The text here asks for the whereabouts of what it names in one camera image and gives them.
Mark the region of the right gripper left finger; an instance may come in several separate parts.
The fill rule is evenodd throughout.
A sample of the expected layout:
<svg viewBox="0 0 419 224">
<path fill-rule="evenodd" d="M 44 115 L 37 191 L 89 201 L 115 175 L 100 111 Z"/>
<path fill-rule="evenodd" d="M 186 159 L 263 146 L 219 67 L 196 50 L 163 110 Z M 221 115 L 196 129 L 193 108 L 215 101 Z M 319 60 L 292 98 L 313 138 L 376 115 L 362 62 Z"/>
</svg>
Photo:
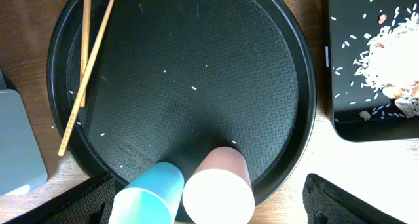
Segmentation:
<svg viewBox="0 0 419 224">
<path fill-rule="evenodd" d="M 115 178 L 109 172 L 91 177 L 7 224 L 109 222 L 115 197 Z"/>
</svg>

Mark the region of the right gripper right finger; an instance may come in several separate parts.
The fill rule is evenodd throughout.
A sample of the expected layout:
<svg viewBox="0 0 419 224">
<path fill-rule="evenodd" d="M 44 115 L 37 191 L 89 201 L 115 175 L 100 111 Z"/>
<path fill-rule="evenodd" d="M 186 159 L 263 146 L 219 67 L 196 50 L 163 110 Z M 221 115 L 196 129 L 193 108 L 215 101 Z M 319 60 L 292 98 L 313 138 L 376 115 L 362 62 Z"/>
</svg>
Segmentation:
<svg viewBox="0 0 419 224">
<path fill-rule="evenodd" d="M 308 174 L 303 189 L 308 224 L 400 223 L 317 174 Z"/>
</svg>

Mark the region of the food scraps and rice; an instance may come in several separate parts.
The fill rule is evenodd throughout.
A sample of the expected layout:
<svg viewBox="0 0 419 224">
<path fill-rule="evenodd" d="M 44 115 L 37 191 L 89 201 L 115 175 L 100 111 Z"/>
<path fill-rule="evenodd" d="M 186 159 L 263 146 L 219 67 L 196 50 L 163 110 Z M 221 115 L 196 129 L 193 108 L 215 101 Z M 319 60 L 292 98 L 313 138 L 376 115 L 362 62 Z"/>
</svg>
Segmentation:
<svg viewBox="0 0 419 224">
<path fill-rule="evenodd" d="M 366 81 L 372 81 L 407 117 L 418 116 L 418 14 L 368 44 Z"/>
</svg>

